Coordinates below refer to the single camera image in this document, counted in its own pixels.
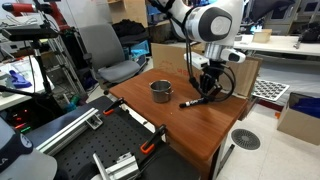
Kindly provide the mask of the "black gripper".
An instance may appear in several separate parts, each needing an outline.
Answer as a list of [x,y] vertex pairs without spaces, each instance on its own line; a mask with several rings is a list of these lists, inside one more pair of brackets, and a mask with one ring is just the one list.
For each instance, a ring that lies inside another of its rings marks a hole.
[[200,76],[200,90],[202,97],[208,100],[206,93],[211,93],[211,100],[215,100],[222,87],[219,84],[219,76],[221,69],[217,67],[206,66],[203,69],[203,74]]

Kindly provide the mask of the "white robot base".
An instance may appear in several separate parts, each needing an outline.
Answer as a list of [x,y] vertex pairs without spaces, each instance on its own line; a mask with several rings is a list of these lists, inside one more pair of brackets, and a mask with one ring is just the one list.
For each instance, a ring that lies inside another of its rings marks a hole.
[[0,180],[53,180],[57,161],[0,119]]

